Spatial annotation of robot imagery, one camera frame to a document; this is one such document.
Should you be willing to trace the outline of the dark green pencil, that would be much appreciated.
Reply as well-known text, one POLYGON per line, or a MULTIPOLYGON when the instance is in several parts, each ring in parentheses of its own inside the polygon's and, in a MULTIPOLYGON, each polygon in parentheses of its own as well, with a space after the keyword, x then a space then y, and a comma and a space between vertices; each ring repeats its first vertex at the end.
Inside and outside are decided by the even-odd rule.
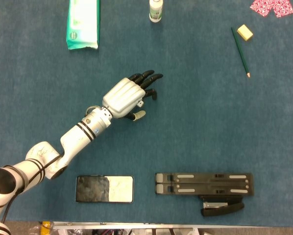
POLYGON ((241 48, 241 44, 239 42, 239 39, 238 39, 238 36, 237 36, 237 33, 235 32, 234 28, 231 27, 231 31, 232 31, 232 34, 233 34, 233 37, 234 37, 234 40, 235 40, 235 43, 236 43, 236 46, 237 46, 237 49, 238 49, 238 52, 239 52, 239 55, 240 55, 240 58, 242 60, 242 63, 243 63, 243 67, 244 67, 244 70, 245 70, 245 73, 246 73, 246 76, 248 78, 251 77, 251 73, 249 71, 249 68, 247 66, 247 63, 246 63, 246 60, 244 58, 244 53, 243 53, 243 50, 241 48))

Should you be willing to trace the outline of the black stapler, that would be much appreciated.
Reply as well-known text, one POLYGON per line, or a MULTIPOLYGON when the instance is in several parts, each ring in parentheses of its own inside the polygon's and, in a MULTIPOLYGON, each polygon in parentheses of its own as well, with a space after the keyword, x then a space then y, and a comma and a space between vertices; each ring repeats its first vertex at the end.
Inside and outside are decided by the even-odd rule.
POLYGON ((201 214, 204 217, 220 216, 237 212, 244 208, 243 197, 237 195, 199 196, 203 202, 201 214))

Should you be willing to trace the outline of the white plastic bottle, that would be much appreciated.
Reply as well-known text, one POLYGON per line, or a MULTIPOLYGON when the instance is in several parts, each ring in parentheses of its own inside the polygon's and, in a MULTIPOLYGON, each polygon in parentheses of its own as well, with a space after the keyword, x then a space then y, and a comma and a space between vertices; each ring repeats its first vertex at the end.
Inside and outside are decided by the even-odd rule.
POLYGON ((162 18, 163 0, 149 0, 149 19, 153 23, 160 22, 162 18))

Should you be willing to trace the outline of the metal frame bar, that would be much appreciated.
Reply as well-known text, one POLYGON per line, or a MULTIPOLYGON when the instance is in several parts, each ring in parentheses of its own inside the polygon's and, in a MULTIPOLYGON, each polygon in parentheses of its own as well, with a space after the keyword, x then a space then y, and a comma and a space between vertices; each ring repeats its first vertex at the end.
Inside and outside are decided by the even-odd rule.
POLYGON ((168 229, 168 228, 235 228, 225 225, 154 224, 154 223, 107 223, 107 222, 59 222, 55 229, 168 229))

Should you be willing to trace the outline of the green wet wipes pack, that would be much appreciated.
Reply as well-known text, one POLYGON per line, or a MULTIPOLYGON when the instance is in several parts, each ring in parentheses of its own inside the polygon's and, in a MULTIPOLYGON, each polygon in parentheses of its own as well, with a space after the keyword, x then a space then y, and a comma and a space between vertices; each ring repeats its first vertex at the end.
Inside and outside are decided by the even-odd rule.
POLYGON ((98 49, 100 0, 69 0, 66 43, 69 50, 98 49))

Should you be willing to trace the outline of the black smartphone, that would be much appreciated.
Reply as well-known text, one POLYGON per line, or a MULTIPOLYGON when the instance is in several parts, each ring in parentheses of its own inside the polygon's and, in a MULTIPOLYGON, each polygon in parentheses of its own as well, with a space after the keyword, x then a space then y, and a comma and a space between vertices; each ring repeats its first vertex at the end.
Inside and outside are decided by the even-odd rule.
POLYGON ((132 203, 133 200, 133 176, 80 175, 76 179, 76 202, 132 203))

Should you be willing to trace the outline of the black folding laptop stand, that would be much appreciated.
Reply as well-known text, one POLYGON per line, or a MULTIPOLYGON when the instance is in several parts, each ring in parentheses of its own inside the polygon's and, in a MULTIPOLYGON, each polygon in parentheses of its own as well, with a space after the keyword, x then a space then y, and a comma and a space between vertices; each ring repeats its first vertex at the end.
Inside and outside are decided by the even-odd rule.
POLYGON ((251 173, 155 173, 155 193, 180 195, 254 195, 251 173))

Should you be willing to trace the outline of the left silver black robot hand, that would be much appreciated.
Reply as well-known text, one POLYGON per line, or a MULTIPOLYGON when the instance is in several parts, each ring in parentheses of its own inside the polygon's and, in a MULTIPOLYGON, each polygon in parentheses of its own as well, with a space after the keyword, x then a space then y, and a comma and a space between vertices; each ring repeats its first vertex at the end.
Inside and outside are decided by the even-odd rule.
POLYGON ((140 110, 133 113, 132 110, 135 107, 141 108, 147 97, 157 99, 157 91, 148 87, 162 77, 161 73, 155 74, 153 70, 147 70, 123 78, 103 97, 103 107, 113 118, 127 118, 132 121, 141 119, 146 112, 140 110))

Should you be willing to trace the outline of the yellow eraser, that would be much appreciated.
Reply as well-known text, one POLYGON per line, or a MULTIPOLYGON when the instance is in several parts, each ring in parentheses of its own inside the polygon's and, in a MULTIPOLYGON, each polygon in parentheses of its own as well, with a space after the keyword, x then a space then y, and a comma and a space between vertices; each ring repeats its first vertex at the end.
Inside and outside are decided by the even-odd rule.
POLYGON ((253 33, 252 31, 245 25, 241 25, 238 29, 237 29, 237 33, 245 40, 248 41, 249 39, 252 38, 253 33))

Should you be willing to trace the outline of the pink patterned paper square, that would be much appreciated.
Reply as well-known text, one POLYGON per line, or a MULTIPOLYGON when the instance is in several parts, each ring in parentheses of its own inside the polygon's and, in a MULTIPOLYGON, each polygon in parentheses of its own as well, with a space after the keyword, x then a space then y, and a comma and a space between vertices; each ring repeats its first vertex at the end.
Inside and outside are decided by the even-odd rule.
POLYGON ((271 0, 271 6, 277 18, 293 14, 290 0, 271 0))
POLYGON ((275 2, 276 0, 254 0, 250 6, 250 9, 259 15, 266 17, 273 8, 275 2))

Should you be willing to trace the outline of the yellow plastic part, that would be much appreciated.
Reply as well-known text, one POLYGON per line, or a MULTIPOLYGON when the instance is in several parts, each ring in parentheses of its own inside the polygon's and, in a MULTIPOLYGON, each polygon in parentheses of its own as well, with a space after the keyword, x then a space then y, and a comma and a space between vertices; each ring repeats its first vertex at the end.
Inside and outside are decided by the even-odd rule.
POLYGON ((42 221, 40 228, 40 235, 50 235, 51 234, 51 222, 42 221))

